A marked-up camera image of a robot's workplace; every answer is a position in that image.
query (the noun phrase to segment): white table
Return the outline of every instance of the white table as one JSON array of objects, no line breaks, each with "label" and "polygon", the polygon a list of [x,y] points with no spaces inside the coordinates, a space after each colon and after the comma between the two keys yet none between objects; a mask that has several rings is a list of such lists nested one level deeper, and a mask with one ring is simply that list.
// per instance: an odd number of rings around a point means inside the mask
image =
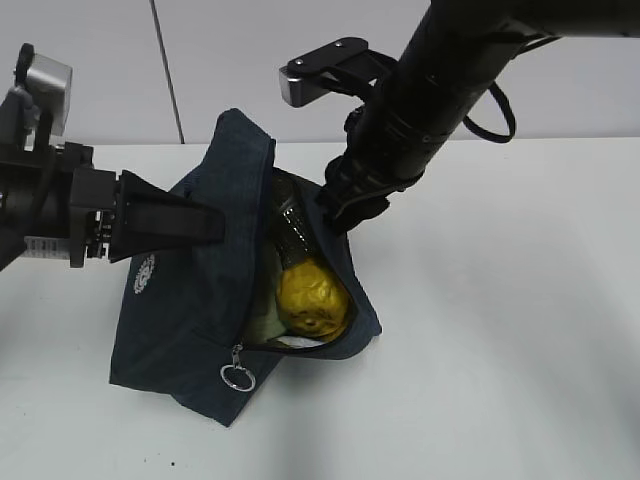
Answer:
[{"label": "white table", "polygon": [[[339,144],[281,145],[321,181]],[[205,146],[110,146],[169,187]],[[640,478],[640,139],[450,142],[352,234],[384,333],[231,429],[107,383],[126,262],[0,274],[0,478]]]}]

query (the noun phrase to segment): yellow ball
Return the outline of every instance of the yellow ball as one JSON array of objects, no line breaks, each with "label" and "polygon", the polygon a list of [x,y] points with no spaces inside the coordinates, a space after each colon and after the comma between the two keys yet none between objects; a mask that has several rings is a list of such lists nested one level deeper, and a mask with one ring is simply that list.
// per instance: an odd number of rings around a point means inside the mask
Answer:
[{"label": "yellow ball", "polygon": [[349,308],[349,294],[338,277],[313,258],[282,272],[277,299],[286,326],[310,338],[339,330]]}]

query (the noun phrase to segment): white wall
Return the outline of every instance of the white wall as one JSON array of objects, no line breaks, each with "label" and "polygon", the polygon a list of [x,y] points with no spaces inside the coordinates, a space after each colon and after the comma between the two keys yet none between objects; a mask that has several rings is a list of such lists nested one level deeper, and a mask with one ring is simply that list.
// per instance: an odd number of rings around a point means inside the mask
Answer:
[{"label": "white wall", "polygon": [[[357,104],[338,96],[294,110],[277,68],[335,38],[355,35],[398,56],[422,0],[157,0],[187,142],[207,142],[218,113],[238,106],[281,141],[342,140]],[[8,87],[20,45],[31,42],[75,71],[67,136],[89,143],[176,143],[146,0],[15,2],[0,17],[0,80]],[[639,40],[569,39],[514,62],[500,79],[519,137],[640,135]],[[482,100],[474,119],[494,128]],[[461,129],[456,137],[469,134]]]}]

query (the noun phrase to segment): black robotic arm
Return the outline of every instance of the black robotic arm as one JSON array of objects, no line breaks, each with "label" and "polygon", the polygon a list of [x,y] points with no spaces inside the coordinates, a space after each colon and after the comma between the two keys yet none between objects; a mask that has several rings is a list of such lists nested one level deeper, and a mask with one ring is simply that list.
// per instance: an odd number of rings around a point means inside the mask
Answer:
[{"label": "black robotic arm", "polygon": [[318,197],[329,225],[343,232],[382,213],[387,196],[421,178],[487,90],[501,103],[510,134],[485,136],[509,140],[515,119],[496,78],[518,54],[562,36],[640,37],[640,2],[433,0],[395,64],[354,38],[289,62],[281,86],[292,106],[329,91],[364,101],[345,124],[347,149],[327,167]]},{"label": "black robotic arm", "polygon": [[[112,262],[147,251],[219,242],[223,214],[123,171],[97,170],[93,148],[52,146],[69,109],[71,68],[20,50],[0,105],[0,270],[20,255]],[[26,148],[34,131],[32,149]]]}]

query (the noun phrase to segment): black cable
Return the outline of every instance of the black cable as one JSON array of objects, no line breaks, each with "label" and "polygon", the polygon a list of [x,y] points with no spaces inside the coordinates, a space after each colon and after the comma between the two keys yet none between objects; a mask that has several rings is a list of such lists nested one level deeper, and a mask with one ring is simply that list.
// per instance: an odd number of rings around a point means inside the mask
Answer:
[{"label": "black cable", "polygon": [[509,99],[500,89],[500,87],[498,87],[498,84],[496,82],[493,82],[489,87],[489,93],[491,93],[491,96],[495,99],[496,103],[500,107],[502,115],[504,115],[504,119],[507,121],[509,134],[501,135],[498,133],[490,132],[489,130],[482,128],[476,122],[471,120],[468,115],[464,117],[462,123],[471,133],[477,135],[483,140],[489,140],[490,142],[494,143],[508,143],[516,134],[516,116],[513,114],[513,110],[511,109],[511,105],[509,104]]},{"label": "black cable", "polygon": [[[549,45],[550,43],[560,40],[560,37],[536,36],[536,37],[531,37],[531,40],[532,41],[530,41],[524,47],[522,47],[522,49],[518,52],[516,57],[523,55],[525,53],[529,53],[537,48],[544,47],[545,45]],[[496,103],[498,104],[498,107],[500,107],[500,111],[502,112],[504,119],[507,121],[507,126],[509,127],[509,134],[500,135],[498,133],[490,132],[489,130],[482,128],[480,125],[478,125],[473,120],[471,120],[471,118],[469,118],[468,115],[464,117],[464,119],[462,120],[462,123],[464,124],[465,127],[467,127],[467,129],[471,133],[477,135],[483,140],[489,140],[490,142],[494,142],[494,143],[508,143],[513,139],[513,137],[516,134],[516,128],[517,128],[516,117],[513,114],[511,105],[509,104],[509,99],[504,94],[504,92],[500,89],[500,87],[498,87],[497,83],[493,82],[491,84],[491,86],[489,87],[489,93],[491,93],[491,96],[496,100]]]},{"label": "black cable", "polygon": [[44,163],[40,173],[38,186],[33,192],[33,200],[31,201],[29,211],[18,227],[20,235],[23,236],[29,233],[29,230],[33,228],[40,216],[44,202],[47,200],[49,188],[51,187],[51,182],[53,180],[53,174],[56,169],[56,153],[49,149],[49,135],[51,133],[52,124],[52,115],[49,112],[43,112],[40,115],[40,122],[38,124],[38,130],[36,131],[33,151],[34,153],[37,152],[40,155],[46,156],[46,162]]}]

